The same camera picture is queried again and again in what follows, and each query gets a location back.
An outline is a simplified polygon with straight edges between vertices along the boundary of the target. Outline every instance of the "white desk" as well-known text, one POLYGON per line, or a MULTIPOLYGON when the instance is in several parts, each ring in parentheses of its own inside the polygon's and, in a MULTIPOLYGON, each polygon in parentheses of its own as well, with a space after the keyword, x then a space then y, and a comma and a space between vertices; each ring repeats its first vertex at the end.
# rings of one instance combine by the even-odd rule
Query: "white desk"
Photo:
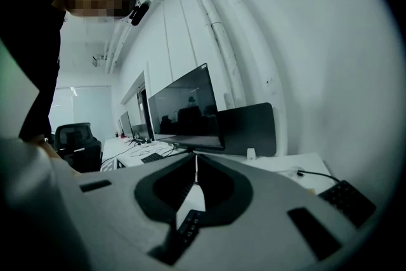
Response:
POLYGON ((318 154, 302 154, 283 157, 258 157, 254 161, 250 161, 247 157, 236 155, 221 155, 221 154, 205 154, 211 157, 224 157, 231 159, 232 161, 241 162, 255 168, 260 168, 265 171, 271 171, 279 173, 295 181, 299 185, 308 190, 313 189, 315 194, 320 194, 323 191, 331 188, 335 183, 331 178, 321 176, 304 174, 304 176, 298 176, 299 169, 303 171, 316 172, 331 175, 329 170, 325 167, 324 162, 318 156, 318 154))
POLYGON ((135 143, 129 144, 126 143, 129 141, 129 138, 113 138, 107 139, 104 143, 104 151, 103 151, 103 158, 102 162, 102 169, 104 164, 108 164, 113 157, 118 155, 117 158, 123 163, 126 167, 133 167, 142 165, 141 162, 142 158, 146 158, 157 152, 158 154, 163 154, 165 151, 170 150, 172 145, 168 145, 164 142, 153 142, 144 145, 136 145, 135 143))
MULTIPOLYGON (((164 142, 154 142, 155 145, 148 145, 145 147, 142 145, 134 147, 133 143, 130 146, 128 143, 126 143, 128 140, 128 138, 113 138, 106 140, 104 144, 103 161, 119 154, 117 156, 118 160, 120 160, 120 162, 126 167, 139 166, 143 164, 143 162, 141 162, 142 158, 145 158, 154 152, 163 154, 167 150, 171 150, 172 147, 172 145, 168 145, 164 142)), ((204 154, 211 158, 220 156, 255 168, 260 168, 265 171, 280 173, 281 175, 284 175, 290 178, 292 181, 300 184, 302 187, 308 190, 314 190, 315 194, 319 194, 335 184, 334 180, 325 176, 311 174, 298 176, 296 174, 299 169, 302 169, 304 171, 330 175, 324 162, 316 153, 283 157, 259 157, 253 161, 248 160, 247 157, 244 156, 208 154, 205 152, 196 153, 204 154)), ((111 159, 108 159, 104 164, 108 164, 110 161, 111 159)), ((186 215, 191 209, 200 211, 206 210, 202 189, 196 185, 192 187, 184 203, 176 214, 176 224, 178 227, 181 225, 182 221, 186 218, 186 215)))

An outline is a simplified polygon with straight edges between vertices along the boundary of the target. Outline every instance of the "computer monitor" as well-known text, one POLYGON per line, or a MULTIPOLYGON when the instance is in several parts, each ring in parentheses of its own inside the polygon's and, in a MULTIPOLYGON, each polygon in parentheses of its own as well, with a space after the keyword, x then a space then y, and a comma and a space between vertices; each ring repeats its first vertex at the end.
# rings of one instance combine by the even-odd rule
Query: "computer monitor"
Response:
POLYGON ((131 123, 129 122, 128 112, 124 113, 120 117, 120 121, 121 121, 122 130, 124 132, 124 136, 126 136, 128 138, 134 137, 133 130, 131 129, 131 123))
POLYGON ((224 148, 206 63, 155 94, 148 102, 156 140, 182 147, 224 148))
POLYGON ((137 126, 132 126, 134 136, 141 138, 142 140, 149 139, 150 134, 148 132, 148 126, 146 124, 139 124, 137 126))

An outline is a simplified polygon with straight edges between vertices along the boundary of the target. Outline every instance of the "white wall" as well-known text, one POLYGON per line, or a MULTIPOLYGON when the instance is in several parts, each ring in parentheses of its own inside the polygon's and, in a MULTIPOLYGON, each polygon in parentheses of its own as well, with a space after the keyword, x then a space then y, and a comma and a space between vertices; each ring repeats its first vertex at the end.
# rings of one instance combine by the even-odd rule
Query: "white wall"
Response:
POLYGON ((113 138, 115 133, 111 87, 56 89, 49 121, 53 132, 64 124, 89 122, 93 136, 104 146, 105 140, 113 138))
POLYGON ((95 86, 109 86, 112 96, 112 120, 114 122, 114 129, 121 132, 117 120, 126 109, 120 104, 121 96, 119 94, 119 76, 118 74, 105 74, 102 69, 90 66, 67 67, 64 61, 70 60, 70 53, 61 51, 61 67, 56 80, 56 88, 64 89, 70 87, 95 87, 95 86))
POLYGON ((149 64, 148 97, 207 63, 219 110, 225 110, 225 96, 229 94, 223 82, 223 70, 209 45, 205 21, 198 14, 194 0, 163 0, 156 3, 151 13, 138 27, 135 40, 120 71, 121 93, 124 96, 137 76, 149 64))
MULTIPOLYGON (((214 0, 248 74, 243 31, 214 0)), ((376 204, 403 164, 404 49, 383 0, 243 0, 265 33, 284 89, 289 153, 318 152, 328 168, 376 204)))

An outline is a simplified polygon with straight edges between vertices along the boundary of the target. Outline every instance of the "black cable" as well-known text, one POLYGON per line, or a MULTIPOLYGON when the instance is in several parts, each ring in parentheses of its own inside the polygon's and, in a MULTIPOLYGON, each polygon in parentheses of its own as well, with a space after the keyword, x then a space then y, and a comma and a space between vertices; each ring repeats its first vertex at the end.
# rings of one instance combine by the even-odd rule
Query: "black cable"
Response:
POLYGON ((173 154, 173 155, 167 155, 167 156, 165 156, 165 158, 167 158, 167 157, 173 157, 173 156, 176 156, 176 155, 181 155, 181 154, 184 154, 185 152, 188 152, 188 150, 184 150, 184 151, 182 151, 182 152, 177 152, 177 153, 175 153, 175 154, 173 154))
POLYGON ((135 132, 137 132, 138 136, 140 137, 140 140, 143 140, 143 138, 141 137, 140 133, 139 133, 137 130, 135 130, 135 132))
POLYGON ((322 174, 322 173, 316 173, 316 172, 298 171, 298 175, 299 175, 299 176, 303 176, 303 173, 325 176, 325 177, 328 177, 328 178, 332 178, 332 179, 333 179, 334 181, 336 181, 337 183, 340 182, 340 181, 338 180, 338 178, 335 178, 334 176, 331 176, 331 175, 322 174))
POLYGON ((166 155, 165 158, 166 158, 166 157, 169 157, 169 156, 173 153, 174 150, 175 150, 175 146, 173 145, 172 151, 171 151, 168 155, 166 155))
POLYGON ((175 149, 175 144, 173 144, 173 148, 172 149, 169 149, 169 150, 167 150, 167 151, 165 151, 161 156, 162 157, 165 157, 164 155, 167 153, 167 152, 171 152, 170 154, 172 154, 172 151, 175 149))
MULTIPOLYGON (((128 148, 125 152, 127 152, 128 150, 134 149, 134 147, 128 148)), ((104 161, 102 161, 101 163, 103 164, 104 162, 107 162, 107 161, 109 161, 110 159, 113 159, 113 158, 115 158, 115 157, 117 157, 117 156, 119 156, 119 155, 121 155, 121 154, 123 154, 123 153, 125 153, 125 152, 121 152, 120 154, 117 154, 117 155, 115 155, 115 156, 113 156, 113 157, 107 158, 107 159, 105 159, 104 161)))

